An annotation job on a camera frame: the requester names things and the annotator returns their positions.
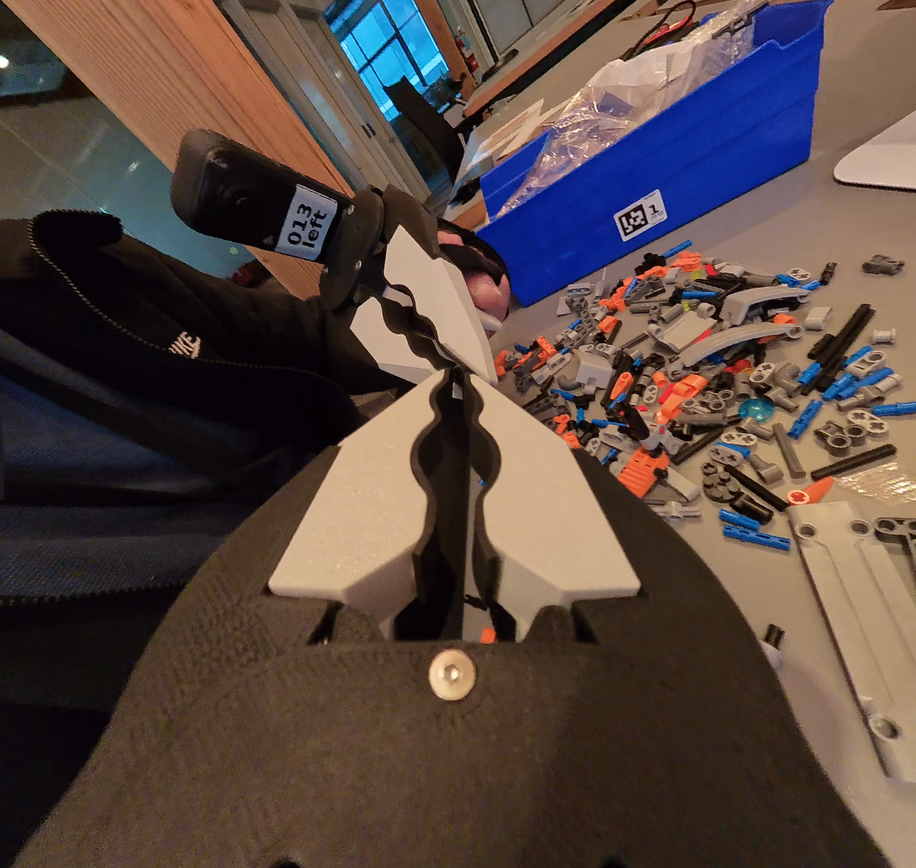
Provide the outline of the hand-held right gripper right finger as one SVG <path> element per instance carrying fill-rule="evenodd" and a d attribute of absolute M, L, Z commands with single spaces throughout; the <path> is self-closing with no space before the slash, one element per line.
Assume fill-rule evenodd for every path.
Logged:
<path fill-rule="evenodd" d="M 630 598 L 640 581 L 572 450 L 477 375 L 464 380 L 477 596 L 497 637 L 547 607 Z"/>

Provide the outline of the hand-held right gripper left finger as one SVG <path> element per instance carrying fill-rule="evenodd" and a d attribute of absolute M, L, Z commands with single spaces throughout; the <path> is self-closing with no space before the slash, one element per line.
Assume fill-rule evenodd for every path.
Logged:
<path fill-rule="evenodd" d="M 456 634 L 456 401 L 437 372 L 344 439 L 269 578 L 274 595 L 328 599 Z"/>

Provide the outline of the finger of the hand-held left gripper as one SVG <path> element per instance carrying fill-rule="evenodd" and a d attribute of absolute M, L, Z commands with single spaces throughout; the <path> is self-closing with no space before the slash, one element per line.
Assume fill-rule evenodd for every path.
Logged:
<path fill-rule="evenodd" d="M 369 297 L 356 307 L 350 331 L 380 370 L 417 384 L 448 362 L 430 341 L 406 329 L 407 315 L 398 302 Z"/>
<path fill-rule="evenodd" d="M 410 296 L 446 356 L 480 378 L 497 376 L 483 324 L 457 267 L 431 257 L 405 229 L 397 229 L 386 246 L 384 278 Z"/>

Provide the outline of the pile of small building pieces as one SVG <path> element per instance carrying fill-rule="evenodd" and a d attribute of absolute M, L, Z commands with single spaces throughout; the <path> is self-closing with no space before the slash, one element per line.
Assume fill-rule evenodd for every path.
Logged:
<path fill-rule="evenodd" d="M 879 301 L 895 274 L 883 255 L 850 274 L 650 254 L 569 285 L 536 335 L 498 335 L 496 369 L 667 524 L 709 520 L 730 549 L 782 555 L 796 506 L 914 519 L 838 485 L 891 461 L 914 474 L 914 361 Z"/>

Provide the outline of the clear plastic bag with pieces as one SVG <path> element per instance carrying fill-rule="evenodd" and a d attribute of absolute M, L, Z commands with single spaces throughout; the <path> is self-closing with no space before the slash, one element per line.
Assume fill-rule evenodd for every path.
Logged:
<path fill-rule="evenodd" d="M 680 41 L 607 63 L 556 117 L 505 214 L 743 60 L 757 0 L 739 0 Z"/>

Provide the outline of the blue plastic bin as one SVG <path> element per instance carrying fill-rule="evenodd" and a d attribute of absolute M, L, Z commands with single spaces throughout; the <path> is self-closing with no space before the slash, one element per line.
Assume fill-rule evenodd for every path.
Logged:
<path fill-rule="evenodd" d="M 832 2 L 765 7 L 737 65 L 480 229 L 521 304 L 807 161 Z"/>

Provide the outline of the person's left forearm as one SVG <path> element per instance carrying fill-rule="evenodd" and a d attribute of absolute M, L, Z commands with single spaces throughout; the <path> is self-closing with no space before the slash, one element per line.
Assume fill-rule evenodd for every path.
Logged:
<path fill-rule="evenodd" d="M 2 330 L 98 382 L 273 445 L 319 450 L 362 422 L 357 395 L 412 384 L 378 368 L 351 312 L 209 276 L 53 210 L 1 223 Z"/>

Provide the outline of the person's left hand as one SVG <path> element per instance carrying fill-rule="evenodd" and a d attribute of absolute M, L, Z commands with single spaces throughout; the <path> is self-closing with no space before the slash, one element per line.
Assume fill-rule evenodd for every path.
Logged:
<path fill-rule="evenodd" d="M 502 329 L 509 311 L 510 280 L 502 275 L 496 283 L 484 271 L 469 271 L 464 274 L 464 281 L 485 334 L 491 338 Z"/>

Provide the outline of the black office chair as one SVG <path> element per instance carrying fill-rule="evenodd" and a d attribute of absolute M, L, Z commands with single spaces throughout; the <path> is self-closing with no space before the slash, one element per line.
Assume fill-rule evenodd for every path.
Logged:
<path fill-rule="evenodd" d="M 392 85 L 384 85 L 383 89 L 398 112 L 406 116 L 429 141 L 454 183 L 465 149 L 464 140 L 456 128 L 423 98 L 406 77 L 401 77 Z"/>

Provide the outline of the grey office table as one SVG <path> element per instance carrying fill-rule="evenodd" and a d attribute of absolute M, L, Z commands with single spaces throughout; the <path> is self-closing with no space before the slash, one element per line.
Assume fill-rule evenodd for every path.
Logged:
<path fill-rule="evenodd" d="M 670 0 L 668 5 L 680 1 Z M 693 1 L 697 4 L 695 14 L 700 16 L 736 0 Z M 812 0 L 756 1 L 785 4 Z M 543 23 L 520 42 L 518 56 L 471 96 L 464 120 L 469 125 L 484 121 L 487 128 L 496 128 L 496 120 L 489 113 L 507 97 L 516 110 L 538 101 L 552 106 L 605 62 L 628 49 L 665 6 L 659 0 L 593 0 L 569 7 L 563 20 Z"/>

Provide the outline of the wide light grey panel piece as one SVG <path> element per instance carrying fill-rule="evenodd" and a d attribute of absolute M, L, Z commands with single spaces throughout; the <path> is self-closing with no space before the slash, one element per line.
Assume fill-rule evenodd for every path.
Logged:
<path fill-rule="evenodd" d="M 796 506 L 791 529 L 886 774 L 915 782 L 914 588 L 888 547 L 914 554 L 914 519 L 867 521 L 850 503 Z"/>

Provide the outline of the small clear plastic bag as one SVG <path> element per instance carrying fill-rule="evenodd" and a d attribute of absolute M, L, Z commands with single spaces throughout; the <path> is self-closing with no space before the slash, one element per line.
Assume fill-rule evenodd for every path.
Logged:
<path fill-rule="evenodd" d="M 846 474 L 838 479 L 838 485 L 887 507 L 915 504 L 915 475 L 896 461 Z"/>

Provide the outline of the white booklet stand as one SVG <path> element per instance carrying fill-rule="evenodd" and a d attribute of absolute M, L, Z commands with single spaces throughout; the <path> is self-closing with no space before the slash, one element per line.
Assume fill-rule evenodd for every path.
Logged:
<path fill-rule="evenodd" d="M 847 186 L 915 190 L 915 118 L 896 124 L 859 146 L 833 169 L 833 179 Z"/>

